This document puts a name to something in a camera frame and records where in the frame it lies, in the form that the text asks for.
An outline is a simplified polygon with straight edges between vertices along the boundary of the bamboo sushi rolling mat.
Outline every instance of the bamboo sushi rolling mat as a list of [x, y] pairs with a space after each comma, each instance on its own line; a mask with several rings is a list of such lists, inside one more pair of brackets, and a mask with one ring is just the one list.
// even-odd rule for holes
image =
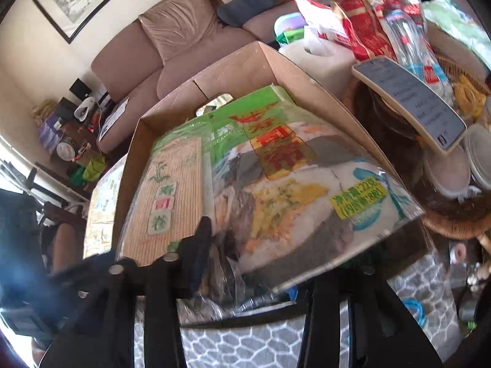
[[[203, 212], [201, 165], [200, 138], [175, 140], [153, 154], [121, 235], [122, 256], [149, 265], [170, 242], [194, 235]], [[161, 195], [172, 201], [155, 210]]]

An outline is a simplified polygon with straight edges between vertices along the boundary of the blue cable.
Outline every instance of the blue cable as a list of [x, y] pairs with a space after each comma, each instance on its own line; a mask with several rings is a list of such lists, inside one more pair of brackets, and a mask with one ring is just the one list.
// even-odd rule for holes
[[414, 319], [418, 325], [423, 328], [426, 324], [426, 315], [423, 310], [423, 305], [416, 299], [403, 299], [402, 302], [413, 316], [413, 311], [416, 311], [416, 316], [414, 316]]

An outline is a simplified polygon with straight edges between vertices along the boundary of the gray patterned rug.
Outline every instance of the gray patterned rug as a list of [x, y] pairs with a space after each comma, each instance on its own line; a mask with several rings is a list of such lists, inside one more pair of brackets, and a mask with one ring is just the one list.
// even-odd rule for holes
[[[446, 270], [436, 252], [427, 254], [389, 281], [401, 299], [414, 298], [427, 317], [423, 328], [440, 358], [445, 361], [458, 347], [457, 311]], [[134, 327], [135, 368], [144, 368], [143, 309], [138, 301]], [[340, 305], [339, 367], [349, 364], [348, 304]], [[296, 368], [305, 316], [245, 329], [182, 329], [190, 368]]]

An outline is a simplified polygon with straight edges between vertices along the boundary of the wicker basket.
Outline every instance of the wicker basket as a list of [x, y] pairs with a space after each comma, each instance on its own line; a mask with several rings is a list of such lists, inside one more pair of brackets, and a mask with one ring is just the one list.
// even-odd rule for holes
[[[491, 90], [489, 90], [486, 84], [477, 80], [466, 70], [459, 67], [454, 61], [443, 56], [436, 56], [436, 58], [438, 59], [440, 66], [450, 80], [457, 80], [458, 75], [465, 75], [478, 91], [485, 95], [491, 95]], [[364, 120], [366, 120], [365, 118], [367, 115], [366, 110], [363, 110], [362, 104], [357, 103], [357, 98], [359, 96], [359, 93], [363, 91], [363, 88], [365, 88], [366, 90], [366, 86], [360, 80], [352, 78], [342, 98], [342, 102], [345, 107], [347, 107], [351, 111], [351, 113], [353, 113], [353, 115], [357, 117], [360, 122], [362, 122], [362, 124], [364, 124], [363, 122]], [[386, 155], [390, 155], [389, 153], [387, 153], [387, 150], [385, 150], [382, 146], [381, 148], [386, 153]], [[395, 162], [391, 160], [391, 163], [393, 163], [393, 165], [396, 166], [396, 169], [398, 169]], [[403, 180], [408, 180], [408, 176], [404, 176], [404, 173], [399, 173], [399, 175], [401, 175], [401, 178], [403, 178]], [[491, 195], [489, 193], [486, 193], [485, 197], [491, 197]], [[487, 213], [484, 217], [477, 220], [472, 220], [471, 218], [468, 220], [454, 220], [452, 218], [445, 217], [443, 214], [440, 214], [434, 210], [428, 209], [428, 207], [423, 207], [427, 212], [426, 215], [422, 218], [423, 224], [429, 230], [437, 232], [447, 238], [452, 238], [456, 240], [478, 238], [479, 240], [485, 241], [483, 239], [484, 232], [491, 230], [491, 211]]]

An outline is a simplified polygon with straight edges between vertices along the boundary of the yellow label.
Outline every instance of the yellow label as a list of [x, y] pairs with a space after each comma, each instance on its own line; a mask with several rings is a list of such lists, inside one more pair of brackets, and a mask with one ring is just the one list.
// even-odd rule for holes
[[386, 197], [387, 190], [375, 178], [367, 177], [351, 188], [331, 197], [331, 204], [341, 219], [364, 211]]

